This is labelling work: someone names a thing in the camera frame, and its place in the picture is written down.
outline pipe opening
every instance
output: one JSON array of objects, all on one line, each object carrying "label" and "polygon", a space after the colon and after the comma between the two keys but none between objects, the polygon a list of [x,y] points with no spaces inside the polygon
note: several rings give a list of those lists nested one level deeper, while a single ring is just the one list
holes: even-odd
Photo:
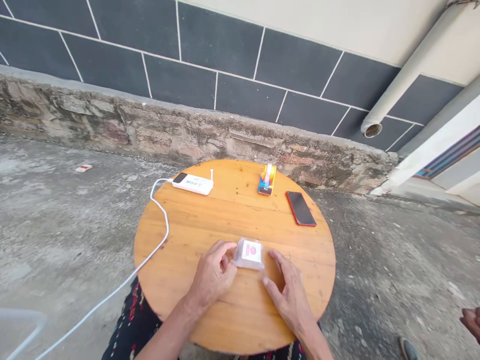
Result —
[{"label": "pipe opening", "polygon": [[366,128],[363,136],[366,138],[373,138],[376,137],[382,131],[382,124],[371,124],[369,127]]}]

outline smartphone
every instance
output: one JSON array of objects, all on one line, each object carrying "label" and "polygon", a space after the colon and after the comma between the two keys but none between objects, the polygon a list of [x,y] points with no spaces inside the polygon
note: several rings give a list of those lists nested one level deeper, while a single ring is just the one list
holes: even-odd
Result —
[{"label": "smartphone", "polygon": [[317,226],[310,209],[305,202],[304,196],[301,192],[287,191],[286,197],[290,203],[293,216],[298,225],[302,226]]}]

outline dark patterned fabric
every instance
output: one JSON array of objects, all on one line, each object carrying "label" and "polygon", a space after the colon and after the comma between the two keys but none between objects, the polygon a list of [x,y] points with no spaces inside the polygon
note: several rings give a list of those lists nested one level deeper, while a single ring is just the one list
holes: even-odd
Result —
[{"label": "dark patterned fabric", "polygon": [[[133,360],[157,332],[162,322],[145,299],[139,278],[131,283],[120,317],[101,360]],[[249,356],[249,360],[305,360],[298,341],[275,351]]]}]

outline wood grain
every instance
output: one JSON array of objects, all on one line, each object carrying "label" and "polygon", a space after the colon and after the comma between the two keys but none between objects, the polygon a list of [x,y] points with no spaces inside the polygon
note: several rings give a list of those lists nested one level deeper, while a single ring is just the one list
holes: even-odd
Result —
[{"label": "wood grain", "polygon": [[[285,175],[277,172],[272,196],[258,193],[262,164],[214,160],[186,169],[210,178],[208,196],[164,184],[154,195],[168,214],[170,234],[138,277],[152,309],[164,320],[184,296],[195,275],[200,255],[218,239],[238,242],[258,239],[263,245],[264,273],[239,268],[230,291],[199,321],[190,341],[224,353],[251,355],[281,348],[295,337],[264,289],[264,274],[283,287],[283,278],[268,255],[277,249],[303,273],[308,302],[320,318],[332,295],[335,249],[329,227],[314,201]],[[298,226],[285,195],[301,192],[317,226]],[[164,215],[152,201],[138,225],[134,260],[138,266],[158,245],[166,230]]]}]

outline hand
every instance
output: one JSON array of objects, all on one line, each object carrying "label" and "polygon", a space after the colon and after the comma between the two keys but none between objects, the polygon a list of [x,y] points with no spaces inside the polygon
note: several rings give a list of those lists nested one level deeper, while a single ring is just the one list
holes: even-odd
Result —
[{"label": "hand", "polygon": [[283,320],[297,338],[300,338],[300,333],[306,326],[316,323],[302,283],[302,272],[277,250],[272,249],[269,254],[280,264],[285,287],[280,292],[268,277],[263,278],[263,285]]},{"label": "hand", "polygon": [[460,321],[468,331],[475,337],[477,343],[480,345],[480,307],[476,309],[462,309],[463,317]]},{"label": "hand", "polygon": [[200,257],[190,290],[185,296],[191,307],[206,311],[232,286],[237,267],[225,253],[237,247],[235,242],[217,241]]}]

